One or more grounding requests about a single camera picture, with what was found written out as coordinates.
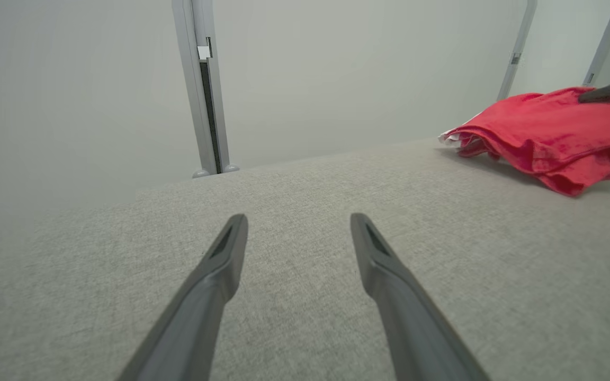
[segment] black gap strip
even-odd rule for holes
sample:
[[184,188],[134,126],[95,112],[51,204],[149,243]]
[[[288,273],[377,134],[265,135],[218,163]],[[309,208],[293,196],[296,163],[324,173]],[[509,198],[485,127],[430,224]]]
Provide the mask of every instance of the black gap strip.
[[213,144],[213,156],[216,158],[216,173],[222,173],[220,164],[220,150],[218,149],[218,132],[216,131],[216,114],[213,112],[213,99],[211,98],[211,78],[209,77],[209,65],[199,62],[201,67],[201,84],[204,87],[206,98],[206,113],[209,115],[209,128],[211,129],[211,144]]

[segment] gray tabletop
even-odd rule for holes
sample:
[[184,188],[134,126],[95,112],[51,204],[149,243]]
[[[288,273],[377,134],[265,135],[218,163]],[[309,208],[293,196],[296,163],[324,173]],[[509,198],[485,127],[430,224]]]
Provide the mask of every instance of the gray tabletop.
[[249,240],[211,379],[394,379],[353,212],[492,379],[610,379],[610,182],[568,198],[434,140],[170,184],[3,241],[0,379],[114,379],[237,213]]

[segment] folded red garment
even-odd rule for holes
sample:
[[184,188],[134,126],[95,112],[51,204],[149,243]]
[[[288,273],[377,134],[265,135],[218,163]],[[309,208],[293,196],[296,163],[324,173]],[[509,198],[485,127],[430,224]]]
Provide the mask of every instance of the folded red garment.
[[592,89],[509,97],[445,136],[459,134],[460,156],[503,157],[553,191],[577,196],[610,180],[610,102],[578,103]]

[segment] carpeted surface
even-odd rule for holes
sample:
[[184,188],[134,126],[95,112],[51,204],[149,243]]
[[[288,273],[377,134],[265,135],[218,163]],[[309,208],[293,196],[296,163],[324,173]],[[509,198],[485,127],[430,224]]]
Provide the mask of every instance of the carpeted surface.
[[118,376],[235,213],[249,240],[211,379],[394,379],[353,212],[491,379],[610,379],[610,183],[568,198],[436,140],[171,184],[2,243],[0,379]]

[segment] red cloth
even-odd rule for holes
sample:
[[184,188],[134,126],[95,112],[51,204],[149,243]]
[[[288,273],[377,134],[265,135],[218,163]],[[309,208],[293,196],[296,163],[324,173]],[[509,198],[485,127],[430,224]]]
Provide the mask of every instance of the red cloth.
[[610,102],[578,103],[592,89],[509,97],[447,136],[460,133],[460,156],[503,157],[553,191],[577,196],[610,180]]

